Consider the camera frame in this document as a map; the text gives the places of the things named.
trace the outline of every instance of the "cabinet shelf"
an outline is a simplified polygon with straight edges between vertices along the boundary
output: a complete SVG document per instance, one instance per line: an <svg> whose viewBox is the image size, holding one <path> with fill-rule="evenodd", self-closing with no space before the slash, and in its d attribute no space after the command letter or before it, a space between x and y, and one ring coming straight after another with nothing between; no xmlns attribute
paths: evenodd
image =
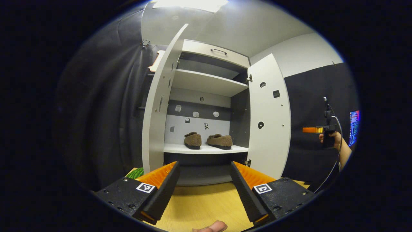
<svg viewBox="0 0 412 232"><path fill-rule="evenodd" d="M173 88L195 90L226 97L233 97L249 87L246 84L227 78L213 76L206 73L176 69L173 80Z"/></svg>
<svg viewBox="0 0 412 232"><path fill-rule="evenodd" d="M189 149L184 144L164 144L163 152L180 153L180 154L228 154L247 152L249 149L246 147L232 146L230 150L223 150L217 147L212 147L206 144L200 146L199 150Z"/></svg>

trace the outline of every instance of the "screen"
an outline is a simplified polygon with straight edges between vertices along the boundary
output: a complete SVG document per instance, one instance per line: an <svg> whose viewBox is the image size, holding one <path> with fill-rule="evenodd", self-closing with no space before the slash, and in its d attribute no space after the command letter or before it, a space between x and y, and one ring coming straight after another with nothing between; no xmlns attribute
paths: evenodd
<svg viewBox="0 0 412 232"><path fill-rule="evenodd" d="M356 143L359 131L359 110L351 112L351 133L349 135L349 146L352 146Z"/></svg>

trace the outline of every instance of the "ceiling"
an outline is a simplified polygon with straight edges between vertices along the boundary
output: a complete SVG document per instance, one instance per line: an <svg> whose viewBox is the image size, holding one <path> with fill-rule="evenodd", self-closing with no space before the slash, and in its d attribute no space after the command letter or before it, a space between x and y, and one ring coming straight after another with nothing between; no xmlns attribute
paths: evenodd
<svg viewBox="0 0 412 232"><path fill-rule="evenodd" d="M142 18L142 37L151 44L169 44L188 23L186 39L252 57L275 44L314 32L281 8L257 0L229 0L216 13L180 7L152 9L153 5L147 4Z"/></svg>

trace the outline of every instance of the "brown slipper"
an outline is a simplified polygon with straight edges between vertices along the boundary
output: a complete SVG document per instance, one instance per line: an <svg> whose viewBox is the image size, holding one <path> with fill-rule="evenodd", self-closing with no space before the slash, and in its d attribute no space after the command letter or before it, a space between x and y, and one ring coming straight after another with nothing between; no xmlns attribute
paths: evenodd
<svg viewBox="0 0 412 232"><path fill-rule="evenodd" d="M229 150L233 146L232 137L230 135L210 135L206 142L210 146L217 147L223 150Z"/></svg>
<svg viewBox="0 0 412 232"><path fill-rule="evenodd" d="M190 132L185 135L184 143L189 149L200 149L202 137L196 132Z"/></svg>

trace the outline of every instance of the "drawer handle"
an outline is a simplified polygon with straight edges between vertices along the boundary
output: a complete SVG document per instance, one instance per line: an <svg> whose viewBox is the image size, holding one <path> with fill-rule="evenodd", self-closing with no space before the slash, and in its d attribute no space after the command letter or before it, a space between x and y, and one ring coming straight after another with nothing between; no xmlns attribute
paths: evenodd
<svg viewBox="0 0 412 232"><path fill-rule="evenodd" d="M210 51L212 51L212 52L213 52L213 50L216 50L216 51L219 51L219 52L223 52L225 55L227 55L227 53L226 53L226 52L224 52L224 51L222 51L222 50L215 49L215 48L211 48L211 49L210 49Z"/></svg>

